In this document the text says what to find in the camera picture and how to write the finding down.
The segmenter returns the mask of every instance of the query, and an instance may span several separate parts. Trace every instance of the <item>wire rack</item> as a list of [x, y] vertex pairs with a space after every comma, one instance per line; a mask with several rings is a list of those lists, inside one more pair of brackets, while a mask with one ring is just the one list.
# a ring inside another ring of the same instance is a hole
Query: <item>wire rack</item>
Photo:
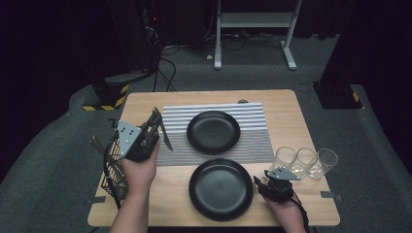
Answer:
[[105, 179], [100, 185], [117, 202], [124, 200], [127, 194], [127, 180], [121, 167], [119, 133], [112, 138], [105, 151]]

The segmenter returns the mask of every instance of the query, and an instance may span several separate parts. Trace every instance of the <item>yellow black hazard tape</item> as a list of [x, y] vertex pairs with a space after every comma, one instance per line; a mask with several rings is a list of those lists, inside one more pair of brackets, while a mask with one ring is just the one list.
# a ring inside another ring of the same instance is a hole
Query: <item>yellow black hazard tape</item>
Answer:
[[83, 109], [86, 111], [111, 111], [119, 109], [121, 107], [121, 104], [124, 102], [124, 98], [128, 88], [129, 85], [125, 85], [120, 90], [120, 93], [118, 93], [116, 97], [113, 97], [112, 103], [83, 105]]
[[354, 96], [354, 99], [355, 99], [356, 102], [359, 102], [359, 101], [360, 101], [360, 97], [357, 95], [356, 92], [353, 92], [353, 93], [352, 93], [352, 96]]

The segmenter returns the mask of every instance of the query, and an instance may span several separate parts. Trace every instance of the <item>human arm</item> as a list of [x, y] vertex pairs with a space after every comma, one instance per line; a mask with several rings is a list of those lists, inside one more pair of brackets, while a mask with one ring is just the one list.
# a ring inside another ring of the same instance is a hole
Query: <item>human arm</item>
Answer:
[[[267, 197], [262, 197], [270, 207], [276, 220], [287, 233], [306, 233], [302, 213], [293, 201], [286, 201], [281, 204], [274, 202]], [[295, 194], [292, 199], [299, 203]]]
[[144, 162], [137, 163], [126, 158], [122, 161], [128, 193], [110, 229], [111, 233], [148, 232], [149, 196], [155, 178], [159, 146], [160, 142], [157, 142], [151, 157]]

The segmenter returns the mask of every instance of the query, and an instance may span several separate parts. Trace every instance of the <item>finger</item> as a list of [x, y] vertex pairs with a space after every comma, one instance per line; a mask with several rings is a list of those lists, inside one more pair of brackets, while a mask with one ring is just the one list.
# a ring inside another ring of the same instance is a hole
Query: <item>finger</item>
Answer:
[[151, 157], [153, 158], [153, 160], [157, 159], [157, 155], [158, 155], [158, 151], [160, 150], [160, 140], [157, 140], [155, 146], [154, 146], [154, 150], [152, 151]]

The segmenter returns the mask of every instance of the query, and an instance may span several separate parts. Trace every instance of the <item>black cable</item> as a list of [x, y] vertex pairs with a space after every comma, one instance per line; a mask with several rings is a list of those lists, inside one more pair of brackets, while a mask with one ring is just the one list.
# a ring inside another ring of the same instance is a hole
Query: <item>black cable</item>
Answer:
[[118, 163], [119, 161], [121, 161], [123, 158], [121, 157], [121, 158], [118, 158], [118, 159], [116, 159], [116, 160], [113, 160], [111, 163], [109, 163], [108, 165], [107, 165], [107, 167], [110, 167], [110, 166], [112, 166], [113, 164], [115, 164], [115, 163]]
[[160, 69], [158, 69], [158, 72], [160, 73], [160, 75], [163, 77], [163, 81], [164, 81], [164, 83], [166, 84], [166, 86], [168, 85], [168, 81], [169, 81], [169, 79], [167, 79], [167, 77], [164, 75], [164, 73], [163, 72], [161, 72], [161, 70]]
[[177, 46], [173, 46], [173, 47], [177, 47], [178, 49], [177, 50], [175, 50], [175, 51], [173, 51], [173, 52], [170, 52], [170, 53], [162, 53], [161, 55], [173, 55], [173, 54], [175, 54], [176, 52], [178, 52], [179, 50], [180, 50], [180, 45], [177, 45]]
[[263, 40], [263, 41], [255, 41], [255, 40], [251, 40], [251, 39], [247, 39], [247, 40], [248, 40], [248, 43], [250, 43], [250, 44], [270, 44], [270, 43], [279, 42], [279, 41], [281, 41], [282, 39], [285, 38], [285, 36], [281, 36], [280, 38], [272, 41], [272, 39], [273, 39], [274, 37], [275, 37], [275, 35], [268, 36], [269, 39]]
[[116, 131], [115, 135], [112, 137], [112, 139], [110, 140], [109, 144], [107, 145], [105, 149], [105, 153], [103, 156], [103, 172], [104, 172], [104, 176], [106, 178], [107, 184], [109, 185], [109, 188], [112, 192], [112, 196], [115, 199], [116, 206], [118, 207], [118, 210], [119, 210], [121, 206], [120, 199], [118, 197], [118, 194], [116, 193], [115, 186], [113, 185], [112, 176], [110, 175], [109, 167], [107, 166], [107, 156], [110, 156], [109, 153], [110, 153], [110, 149], [112, 148], [112, 144], [118, 138], [119, 138], [119, 132]]
[[215, 38], [216, 35], [211, 36], [207, 39], [204, 40], [202, 50], [212, 50], [216, 47], [216, 40], [211, 41], [213, 38]]
[[152, 61], [153, 65], [152, 65], [152, 67], [148, 68], [149, 69], [148, 73], [146, 73], [142, 76], [136, 77], [134, 79], [128, 80], [128, 81], [123, 81], [123, 82], [119, 82], [119, 83], [112, 83], [112, 84], [109, 84], [109, 86], [127, 85], [127, 84], [131, 84], [131, 83], [139, 82], [139, 81], [142, 81], [142, 80], [150, 77], [154, 73], [156, 73], [157, 69], [158, 69], [158, 63], [159, 63], [159, 60], [160, 60], [161, 52], [162, 52], [162, 49], [163, 49], [163, 42], [164, 42], [164, 39], [163, 39], [163, 37], [161, 37], [160, 39], [158, 39], [156, 41], [156, 45], [154, 45], [154, 53], [152, 54], [152, 57], [151, 57], [151, 61]]
[[297, 208], [300, 210], [300, 213], [302, 214], [302, 219], [303, 219], [303, 227], [305, 228], [307, 233], [310, 233], [309, 230], [309, 219], [308, 219], [308, 215], [305, 211], [305, 209], [302, 206], [302, 202], [300, 201], [299, 197], [297, 197], [296, 193], [293, 192], [294, 196], [296, 197], [297, 201], [293, 200], [291, 197], [289, 198], [289, 200], [291, 200], [292, 202], [294, 202], [294, 204], [297, 206]]
[[152, 90], [152, 92], [155, 92], [155, 87], [157, 85], [157, 73], [158, 73], [158, 68], [155, 71], [155, 75], [154, 75], [154, 89]]
[[236, 49], [230, 49], [230, 48], [225, 47], [222, 43], [222, 48], [223, 49], [225, 49], [225, 50], [241, 50], [248, 44], [248, 40], [246, 40], [246, 38], [242, 34], [237, 34], [237, 35], [239, 35], [239, 38], [236, 38], [234, 35], [236, 35], [236, 33], [233, 34], [232, 36], [230, 36], [228, 39], [231, 40], [231, 41], [243, 41], [243, 45], [241, 45], [239, 48], [236, 48]]
[[176, 66], [175, 66], [175, 64], [174, 64], [172, 61], [167, 60], [167, 59], [164, 59], [164, 58], [160, 58], [160, 60], [169, 62], [169, 63], [173, 66], [173, 74], [172, 74], [172, 77], [170, 77], [170, 80], [168, 80], [168, 84], [167, 84], [167, 87], [166, 87], [166, 91], [169, 91], [170, 86], [172, 86], [172, 87], [173, 87], [173, 90], [176, 91], [176, 88], [172, 85], [173, 78], [174, 78], [175, 75], [176, 75]]

